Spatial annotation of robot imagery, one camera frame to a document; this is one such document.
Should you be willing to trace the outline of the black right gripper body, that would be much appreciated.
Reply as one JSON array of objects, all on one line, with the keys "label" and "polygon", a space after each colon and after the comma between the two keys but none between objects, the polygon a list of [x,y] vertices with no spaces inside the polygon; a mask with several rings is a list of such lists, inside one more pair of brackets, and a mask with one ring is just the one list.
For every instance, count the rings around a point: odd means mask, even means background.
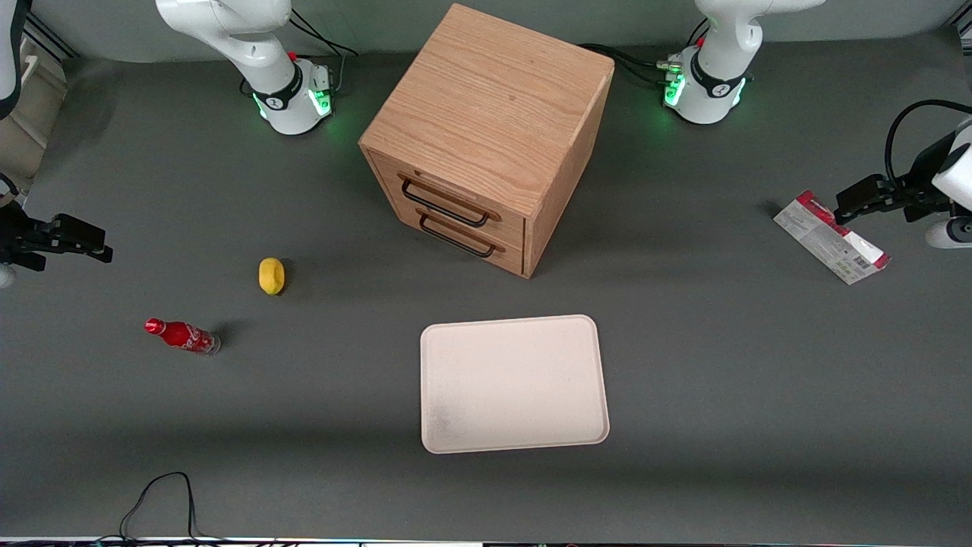
[{"label": "black right gripper body", "polygon": [[52,250],[52,238],[27,216],[16,201],[1,207],[1,263],[31,271],[44,271],[46,257],[42,252]]}]

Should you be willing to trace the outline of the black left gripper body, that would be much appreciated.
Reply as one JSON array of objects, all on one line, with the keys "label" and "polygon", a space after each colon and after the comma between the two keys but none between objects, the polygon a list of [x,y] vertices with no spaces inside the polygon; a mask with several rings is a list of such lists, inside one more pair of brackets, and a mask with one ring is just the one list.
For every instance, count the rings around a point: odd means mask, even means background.
[{"label": "black left gripper body", "polygon": [[906,205],[904,218],[915,223],[934,213],[958,216],[959,148],[956,134],[946,134],[919,153],[904,175]]}]

